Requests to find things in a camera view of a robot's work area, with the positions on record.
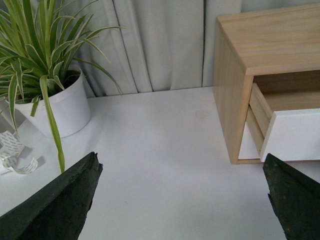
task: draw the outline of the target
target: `spider plant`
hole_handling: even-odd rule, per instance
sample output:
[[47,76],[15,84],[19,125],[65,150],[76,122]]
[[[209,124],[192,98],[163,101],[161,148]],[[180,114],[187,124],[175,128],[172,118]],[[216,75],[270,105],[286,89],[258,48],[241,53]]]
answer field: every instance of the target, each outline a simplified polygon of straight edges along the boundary
[[30,0],[3,1],[7,12],[0,10],[0,99],[8,102],[16,131],[15,104],[33,103],[30,115],[34,116],[39,101],[44,100],[63,172],[65,157],[49,97],[70,85],[68,69],[74,60],[104,72],[120,91],[114,78],[103,67],[76,58],[81,46],[87,44],[107,59],[93,39],[103,30],[119,27],[87,29],[93,15],[79,16],[79,13],[98,0],[89,2],[74,15],[63,15],[62,10],[76,0],[68,3],[61,0],[60,4],[56,4],[56,0],[40,0],[35,10]]

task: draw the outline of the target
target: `white drawer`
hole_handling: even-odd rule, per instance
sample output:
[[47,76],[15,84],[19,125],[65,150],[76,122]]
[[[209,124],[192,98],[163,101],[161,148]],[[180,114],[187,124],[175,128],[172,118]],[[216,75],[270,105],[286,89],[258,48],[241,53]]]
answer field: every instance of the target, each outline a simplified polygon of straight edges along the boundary
[[257,76],[246,119],[260,160],[320,159],[320,71]]

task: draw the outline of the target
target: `wooden drawer side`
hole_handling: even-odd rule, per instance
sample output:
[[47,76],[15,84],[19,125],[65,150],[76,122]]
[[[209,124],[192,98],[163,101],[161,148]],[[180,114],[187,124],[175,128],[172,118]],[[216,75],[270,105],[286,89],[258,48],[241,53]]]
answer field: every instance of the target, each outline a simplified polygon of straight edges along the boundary
[[252,84],[249,104],[265,137],[272,117],[272,110],[255,82]]
[[251,133],[256,150],[260,154],[265,141],[265,136],[262,134],[260,126],[250,106],[246,115],[246,123]]
[[217,25],[213,95],[232,164],[238,162],[253,76],[246,76]]

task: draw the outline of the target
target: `plant leaf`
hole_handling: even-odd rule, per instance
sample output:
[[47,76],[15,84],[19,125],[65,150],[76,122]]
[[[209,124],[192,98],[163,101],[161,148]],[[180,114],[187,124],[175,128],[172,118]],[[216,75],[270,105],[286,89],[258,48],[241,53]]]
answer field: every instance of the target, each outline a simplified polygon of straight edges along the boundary
[[72,27],[72,29],[71,29],[71,31],[70,31],[67,39],[66,39],[67,41],[70,41],[70,40],[75,39],[75,35],[76,35],[79,27],[81,26],[82,22],[84,21],[85,17],[86,17],[86,16],[84,15],[84,16],[80,17],[80,18],[76,21],[76,23],[75,23],[74,26]]
[[39,66],[39,69],[48,69],[45,62],[43,61],[45,58],[39,55],[34,46],[27,44],[25,45],[25,50],[28,53],[29,58],[32,59],[32,61]]
[[44,52],[47,65],[51,65],[51,26],[54,20],[54,13],[55,13],[55,5],[56,0],[44,1],[45,3],[49,3],[47,6],[47,11],[45,15],[45,34],[44,34]]
[[40,100],[41,100],[41,95],[37,95],[31,100],[31,103],[33,103],[32,110],[31,110],[31,113],[30,113],[31,117],[35,116],[36,110],[38,108],[38,104],[39,104]]
[[89,39],[86,38],[79,38],[80,41],[85,42],[86,44],[89,44],[91,47],[93,47],[94,49],[96,49],[99,53],[101,53],[104,58],[109,62],[110,60],[107,58],[107,56],[100,50],[100,48],[98,48],[92,41],[90,41]]
[[23,12],[25,14],[26,24],[28,27],[28,32],[29,32],[34,50],[35,50],[35,52],[37,52],[37,55],[41,59],[44,59],[45,55],[42,52],[42,49],[39,44],[38,35],[37,35],[36,28],[34,25],[34,16],[32,14],[32,7],[30,4],[30,0],[22,0],[22,5],[23,5]]
[[13,58],[14,58],[13,56],[1,57],[1,58],[0,58],[0,66],[1,66],[6,60],[13,59]]
[[93,31],[93,32],[90,33],[87,37],[88,37],[88,38],[92,38],[92,37],[94,37],[95,35],[97,35],[98,33],[100,33],[101,31],[107,30],[107,29],[125,29],[125,27],[121,27],[121,26],[106,26],[106,27],[102,27],[102,28],[99,28],[99,29]]
[[41,89],[37,89],[37,88],[30,88],[30,87],[23,87],[24,90],[24,94],[28,94],[28,95],[39,95],[41,94]]
[[90,62],[90,61],[85,61],[85,60],[82,60],[82,59],[79,59],[79,58],[76,58],[74,57],[73,58],[74,60],[78,61],[78,62],[82,62],[82,63],[86,63],[86,64],[89,64],[97,69],[99,69],[100,71],[102,71],[104,74],[106,74],[114,83],[114,85],[116,86],[119,94],[123,94],[121,89],[120,89],[120,86],[117,84],[116,80],[111,76],[111,74],[109,72],[107,72],[102,66],[100,66],[99,64],[97,63],[93,63],[93,62]]
[[22,73],[22,69],[21,69],[21,62],[19,59],[15,60],[12,64],[11,64],[13,70],[15,71],[15,76],[16,76],[16,80],[17,80],[17,83],[18,83],[18,87],[19,87],[19,90],[20,90],[20,94],[22,96],[22,99],[25,98],[24,96],[24,88],[23,88],[23,84],[22,84],[22,76],[23,76],[23,73]]
[[[97,1],[99,1],[99,0],[91,1],[91,2],[89,2],[88,4],[86,4],[85,6],[83,6],[79,11],[77,11],[77,12],[73,15],[73,17],[72,17],[73,19],[70,19],[68,22],[65,22],[65,24],[63,24],[63,27],[62,27],[63,31],[62,31],[62,33],[61,33],[61,35],[60,35],[61,37],[60,37],[60,39],[59,39],[59,45],[61,45],[63,42],[65,42],[65,35],[67,34],[68,29],[70,28],[73,20],[77,17],[77,15],[78,15],[79,13],[81,13],[81,12],[82,12],[86,7],[88,7],[90,4],[93,4],[93,3],[97,2]],[[72,3],[74,3],[74,2],[76,2],[76,0],[75,0],[75,1],[72,1],[72,2],[70,2],[70,3],[67,3],[66,5],[62,6],[62,7],[59,8],[58,10],[60,11],[60,10],[61,10],[62,8],[64,8],[65,6],[67,6],[67,5],[69,5],[69,4],[72,4]]]
[[8,43],[10,43],[9,45],[15,46],[16,48],[20,48],[18,39],[15,38],[12,28],[7,23],[7,20],[8,20],[7,17],[9,17],[10,19],[10,16],[7,15],[6,12],[4,12],[3,10],[0,10],[0,29],[1,29],[1,32],[4,34],[4,36],[8,39],[8,40],[2,40],[1,42],[2,44],[6,44],[7,47],[8,47]]
[[53,24],[51,25],[51,30],[50,30],[50,50],[53,51],[56,47],[56,44],[57,44],[57,39],[58,39],[58,36],[60,36],[59,34],[59,23],[62,19],[69,19],[69,18],[72,18],[71,16],[60,16],[60,17],[57,17]]
[[65,87],[61,84],[58,75],[55,75],[55,76],[53,77],[53,80],[54,80],[54,82],[55,82],[62,90],[65,90]]
[[53,96],[56,92],[55,81],[52,78],[47,77],[46,83],[47,83],[49,95]]
[[51,62],[55,63],[58,59],[60,54],[72,44],[73,41],[66,41],[63,44],[59,45],[58,47],[56,47],[51,54]]
[[9,85],[8,100],[9,100],[9,109],[10,109],[11,119],[16,132],[18,132],[16,118],[15,118],[15,104],[16,104],[17,91],[18,91],[17,76],[13,75]]
[[6,76],[8,76],[10,73],[13,74],[13,71],[12,71],[11,65],[8,65],[8,66],[4,67],[3,69],[1,69],[0,78],[6,78]]
[[59,72],[60,72],[60,68],[62,66],[62,64],[64,63],[64,61],[61,61],[59,63],[57,63],[53,69],[53,75],[54,76],[59,76]]
[[55,120],[55,117],[54,117],[54,114],[52,112],[51,105],[49,102],[47,76],[46,75],[44,75],[40,78],[40,87],[41,87],[41,92],[42,92],[42,96],[43,96],[43,100],[44,100],[46,114],[47,114],[48,120],[49,120],[50,129],[51,129],[52,136],[53,136],[53,139],[55,142],[55,146],[58,151],[58,161],[59,161],[60,171],[61,171],[61,173],[63,173],[65,171],[65,155],[64,155],[63,148],[62,148],[62,143],[61,143],[61,139],[60,139],[58,126],[57,126],[57,123],[56,123],[56,120]]
[[22,6],[19,1],[3,0],[8,8],[11,29],[7,28],[7,37],[12,42],[14,49],[20,54],[24,55],[24,43],[28,43],[27,26],[23,18]]
[[6,46],[4,46],[4,45],[1,45],[0,44],[0,52],[1,53],[3,53],[3,55],[5,55],[5,56],[8,56],[8,57],[12,57],[12,56],[17,56],[18,55],[18,53],[17,52],[15,52],[14,50],[12,50],[11,48],[9,48],[9,47],[6,47]]
[[39,67],[39,65],[37,65],[34,61],[32,61],[31,59],[24,57],[24,56],[19,56],[18,57],[21,60],[21,64],[22,66],[26,67],[27,69],[31,69],[32,73],[40,78],[41,76],[43,76],[44,74],[46,74],[46,70],[42,69]]

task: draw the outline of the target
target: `white table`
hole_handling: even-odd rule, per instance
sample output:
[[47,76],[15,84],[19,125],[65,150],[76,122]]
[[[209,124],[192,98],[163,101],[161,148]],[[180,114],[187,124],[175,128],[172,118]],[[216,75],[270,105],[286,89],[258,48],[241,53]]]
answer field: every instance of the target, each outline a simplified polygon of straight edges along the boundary
[[[285,240],[262,164],[231,165],[213,88],[91,98],[90,122],[62,140],[69,168],[97,152],[103,171],[80,240]],[[59,175],[52,139],[29,122],[40,157],[30,175],[0,176],[0,215]],[[320,162],[291,163],[320,181]]]

